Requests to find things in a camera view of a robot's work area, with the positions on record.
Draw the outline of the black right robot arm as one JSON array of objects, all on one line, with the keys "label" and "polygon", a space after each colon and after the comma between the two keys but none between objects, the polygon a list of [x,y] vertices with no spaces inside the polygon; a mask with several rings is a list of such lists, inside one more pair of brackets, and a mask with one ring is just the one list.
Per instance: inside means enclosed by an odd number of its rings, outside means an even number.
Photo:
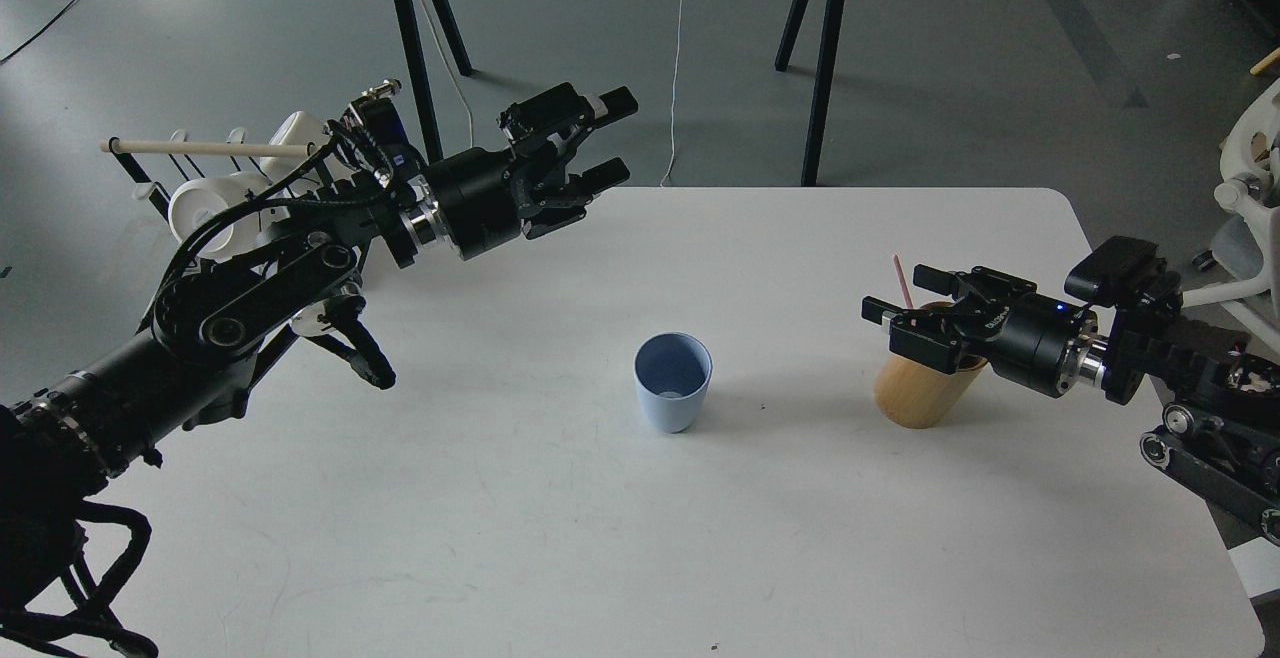
[{"label": "black right robot arm", "polygon": [[1172,398],[1139,440],[1146,462],[1268,542],[1279,538],[1277,366],[1249,335],[1183,315],[1181,279],[1157,245],[1112,237],[1068,275],[1065,300],[975,266],[913,270],[941,307],[868,294],[861,316],[886,326],[890,351],[941,374],[987,358],[998,376],[1059,398],[1076,384],[1124,406],[1146,376]]}]

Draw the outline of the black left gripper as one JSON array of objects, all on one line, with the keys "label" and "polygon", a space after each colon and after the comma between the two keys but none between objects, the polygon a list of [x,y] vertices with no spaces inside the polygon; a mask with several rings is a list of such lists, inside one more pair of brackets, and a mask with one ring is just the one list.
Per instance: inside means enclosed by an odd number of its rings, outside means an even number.
[{"label": "black left gripper", "polygon": [[520,179],[520,216],[511,187],[516,172],[552,146],[558,155],[573,148],[590,131],[636,114],[637,101],[627,87],[607,93],[579,93],[561,83],[500,111],[499,128],[508,148],[466,148],[430,163],[425,183],[434,197],[442,227],[462,260],[471,260],[515,239],[538,239],[586,218],[586,207],[605,189],[630,179],[622,157],[600,163],[582,174],[562,166],[544,178]]}]

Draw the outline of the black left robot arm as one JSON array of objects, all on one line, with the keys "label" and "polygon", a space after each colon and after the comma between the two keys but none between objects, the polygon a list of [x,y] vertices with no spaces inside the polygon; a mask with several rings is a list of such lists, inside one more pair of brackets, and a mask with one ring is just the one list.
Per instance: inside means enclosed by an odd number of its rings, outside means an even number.
[{"label": "black left robot arm", "polygon": [[360,321],[360,271],[375,239],[401,268],[433,242],[471,260],[516,237],[584,219],[628,179],[618,157],[568,170],[594,133],[637,111],[625,87],[600,96],[563,83],[499,116],[504,148],[429,161],[410,142],[384,81],[353,99],[321,140],[266,146],[291,172],[188,181],[169,198],[180,245],[132,338],[29,399],[3,408],[3,636],[63,655],[96,638],[155,657],[111,604],[151,538],[138,511],[93,497],[159,440],[242,419],[250,394],[298,339],[388,389],[396,374]]}]

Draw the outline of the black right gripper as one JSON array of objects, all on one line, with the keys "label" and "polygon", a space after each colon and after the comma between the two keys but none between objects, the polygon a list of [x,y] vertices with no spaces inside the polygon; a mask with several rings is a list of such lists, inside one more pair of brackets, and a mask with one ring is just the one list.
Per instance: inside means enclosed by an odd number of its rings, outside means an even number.
[{"label": "black right gripper", "polygon": [[911,280],[950,301],[910,310],[867,294],[861,317],[886,326],[891,353],[940,374],[955,374],[977,355],[998,376],[1059,398],[1074,383],[1068,367],[1074,352],[1097,332],[1091,307],[1038,294],[1034,283],[1006,271],[947,271],[919,262]]}]

